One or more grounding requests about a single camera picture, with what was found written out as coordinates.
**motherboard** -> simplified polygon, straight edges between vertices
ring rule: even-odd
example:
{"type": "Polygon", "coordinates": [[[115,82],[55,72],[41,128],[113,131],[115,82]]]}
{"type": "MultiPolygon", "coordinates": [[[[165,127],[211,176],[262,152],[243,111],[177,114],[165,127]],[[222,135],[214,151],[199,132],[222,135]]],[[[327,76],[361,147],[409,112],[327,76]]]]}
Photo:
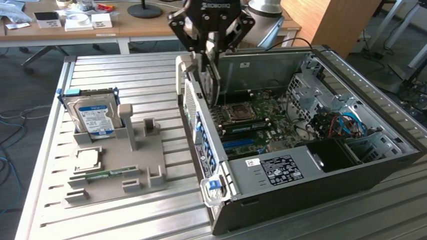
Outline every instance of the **motherboard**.
{"type": "Polygon", "coordinates": [[[310,139],[297,132],[283,96],[271,90],[247,93],[250,100],[217,105],[211,109],[221,141],[229,159],[238,159],[294,148],[310,139]]]}

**hard drive label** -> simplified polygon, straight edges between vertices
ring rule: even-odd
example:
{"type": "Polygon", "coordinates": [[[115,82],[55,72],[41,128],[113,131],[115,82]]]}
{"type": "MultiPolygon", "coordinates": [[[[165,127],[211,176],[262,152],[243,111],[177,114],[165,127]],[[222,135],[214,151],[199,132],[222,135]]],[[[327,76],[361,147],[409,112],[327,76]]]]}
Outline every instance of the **hard drive label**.
{"type": "Polygon", "coordinates": [[[85,106],[79,108],[79,113],[91,135],[97,138],[107,138],[115,131],[114,122],[107,116],[109,107],[106,105],[85,106]]]}
{"type": "Polygon", "coordinates": [[[274,186],[305,178],[291,155],[263,160],[261,165],[274,186]]]}

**blue cable on floor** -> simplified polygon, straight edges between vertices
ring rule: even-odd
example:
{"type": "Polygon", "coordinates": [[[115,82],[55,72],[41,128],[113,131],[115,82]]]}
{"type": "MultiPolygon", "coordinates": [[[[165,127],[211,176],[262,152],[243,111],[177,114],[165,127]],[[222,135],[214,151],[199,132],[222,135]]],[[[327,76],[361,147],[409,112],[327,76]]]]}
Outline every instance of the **blue cable on floor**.
{"type": "Polygon", "coordinates": [[[6,164],[10,165],[11,169],[13,169],[13,173],[14,173],[14,177],[17,180],[17,185],[18,185],[18,196],[17,196],[17,200],[7,206],[7,208],[0,212],[0,216],[19,203],[21,198],[22,198],[22,185],[21,185],[21,179],[19,179],[19,175],[17,174],[17,170],[14,165],[10,163],[10,161],[0,156],[0,160],[5,161],[6,164]]]}
{"type": "Polygon", "coordinates": [[[7,148],[13,147],[13,145],[17,144],[25,138],[27,130],[26,130],[26,127],[23,125],[21,125],[21,124],[13,124],[13,123],[5,122],[2,120],[0,120],[0,124],[9,125],[9,126],[17,126],[17,127],[22,128],[22,136],[19,137],[19,139],[17,139],[17,141],[13,142],[10,145],[2,147],[0,148],[0,150],[2,150],[2,149],[7,149],[7,148]]]}

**chair wheel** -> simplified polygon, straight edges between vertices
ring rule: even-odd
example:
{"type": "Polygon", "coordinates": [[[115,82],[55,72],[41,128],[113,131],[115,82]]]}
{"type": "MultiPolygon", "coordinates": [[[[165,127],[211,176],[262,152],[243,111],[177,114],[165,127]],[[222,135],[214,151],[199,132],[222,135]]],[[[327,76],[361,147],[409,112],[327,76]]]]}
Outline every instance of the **chair wheel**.
{"type": "Polygon", "coordinates": [[[35,74],[35,70],[31,67],[25,67],[25,73],[33,75],[35,74]]]}
{"type": "Polygon", "coordinates": [[[25,54],[27,54],[27,53],[30,53],[30,50],[29,50],[29,48],[27,47],[19,47],[19,51],[22,52],[22,53],[25,53],[25,54]]]}
{"type": "Polygon", "coordinates": [[[98,45],[98,44],[93,44],[93,48],[94,48],[97,51],[102,51],[102,50],[103,50],[102,47],[101,47],[101,45],[98,45]]]}

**warning label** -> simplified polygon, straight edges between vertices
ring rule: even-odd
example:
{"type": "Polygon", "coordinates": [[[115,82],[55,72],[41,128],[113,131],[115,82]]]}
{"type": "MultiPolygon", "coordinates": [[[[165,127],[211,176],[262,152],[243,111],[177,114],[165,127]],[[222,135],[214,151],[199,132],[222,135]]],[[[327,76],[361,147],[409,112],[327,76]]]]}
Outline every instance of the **warning label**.
{"type": "Polygon", "coordinates": [[[291,155],[263,160],[261,165],[274,186],[305,178],[291,155]]]}

